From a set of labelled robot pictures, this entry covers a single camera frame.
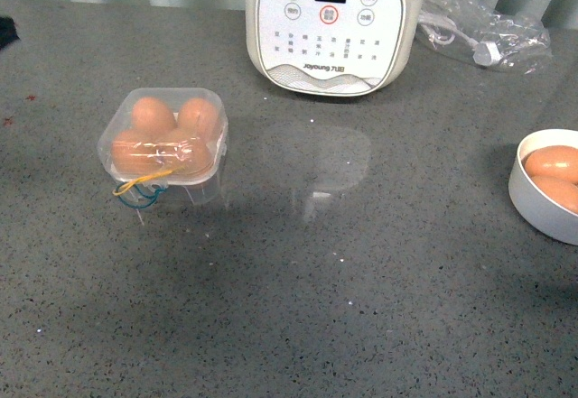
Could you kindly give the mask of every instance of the black object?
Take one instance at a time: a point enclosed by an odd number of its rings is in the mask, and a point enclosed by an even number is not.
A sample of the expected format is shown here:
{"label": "black object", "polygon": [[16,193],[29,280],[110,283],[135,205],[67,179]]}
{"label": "black object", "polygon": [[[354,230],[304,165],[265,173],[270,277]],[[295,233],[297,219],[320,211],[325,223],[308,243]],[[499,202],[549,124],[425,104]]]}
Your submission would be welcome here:
{"label": "black object", "polygon": [[0,17],[0,51],[10,43],[20,40],[12,17]]}

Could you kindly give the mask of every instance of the gray countertop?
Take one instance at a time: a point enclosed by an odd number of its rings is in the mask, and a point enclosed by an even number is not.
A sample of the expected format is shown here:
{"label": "gray countertop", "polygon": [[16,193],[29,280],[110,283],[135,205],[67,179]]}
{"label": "gray countertop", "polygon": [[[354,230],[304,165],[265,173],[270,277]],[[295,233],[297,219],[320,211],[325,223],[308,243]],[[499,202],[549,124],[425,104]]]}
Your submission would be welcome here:
{"label": "gray countertop", "polygon": [[[332,99],[260,76],[242,12],[0,14],[3,396],[578,396],[578,247],[508,197],[525,135],[578,128],[578,32],[526,76],[416,43]],[[96,144],[143,87],[221,96],[209,204],[111,195]]]}

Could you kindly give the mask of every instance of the yellow rubber band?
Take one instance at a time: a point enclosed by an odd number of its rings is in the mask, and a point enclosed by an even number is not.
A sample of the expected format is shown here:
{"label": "yellow rubber band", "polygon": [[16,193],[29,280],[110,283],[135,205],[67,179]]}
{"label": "yellow rubber band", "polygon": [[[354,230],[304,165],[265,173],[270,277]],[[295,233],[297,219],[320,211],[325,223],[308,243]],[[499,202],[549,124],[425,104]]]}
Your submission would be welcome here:
{"label": "yellow rubber band", "polygon": [[171,175],[173,172],[175,172],[176,170],[177,170],[177,168],[173,168],[171,170],[155,172],[154,174],[144,175],[143,177],[139,177],[138,179],[127,181],[119,189],[113,190],[112,194],[115,197],[119,197],[119,196],[127,193],[129,190],[131,190],[136,184],[142,184],[142,183],[145,183],[145,182],[150,181],[150,180],[161,179],[162,177],[167,177],[167,176]]}

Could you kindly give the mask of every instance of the joyoung logo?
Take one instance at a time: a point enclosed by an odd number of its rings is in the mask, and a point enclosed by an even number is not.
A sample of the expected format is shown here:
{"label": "joyoung logo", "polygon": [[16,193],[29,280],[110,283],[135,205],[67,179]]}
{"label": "joyoung logo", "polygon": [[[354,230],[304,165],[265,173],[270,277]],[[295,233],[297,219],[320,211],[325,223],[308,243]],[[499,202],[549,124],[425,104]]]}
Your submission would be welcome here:
{"label": "joyoung logo", "polygon": [[329,71],[331,69],[330,66],[320,66],[319,64],[305,64],[303,68],[308,70],[325,70],[325,71]]}
{"label": "joyoung logo", "polygon": [[345,71],[342,66],[320,66],[319,64],[305,64],[303,68],[308,70],[338,71],[340,73]]}

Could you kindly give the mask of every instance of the plastic egg container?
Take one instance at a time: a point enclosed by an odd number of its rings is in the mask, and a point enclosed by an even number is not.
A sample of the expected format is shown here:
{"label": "plastic egg container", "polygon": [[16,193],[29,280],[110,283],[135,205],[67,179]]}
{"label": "plastic egg container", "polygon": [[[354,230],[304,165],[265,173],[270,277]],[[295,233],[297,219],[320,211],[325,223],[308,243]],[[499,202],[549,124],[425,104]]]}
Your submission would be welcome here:
{"label": "plastic egg container", "polygon": [[[117,183],[140,178],[140,190],[181,186],[182,197],[207,202],[219,192],[228,119],[205,88],[139,88],[121,104],[98,141],[98,157]],[[132,192],[139,199],[143,192]]]}
{"label": "plastic egg container", "polygon": [[544,234],[578,245],[578,132],[548,129],[522,140],[509,196],[522,217]]}

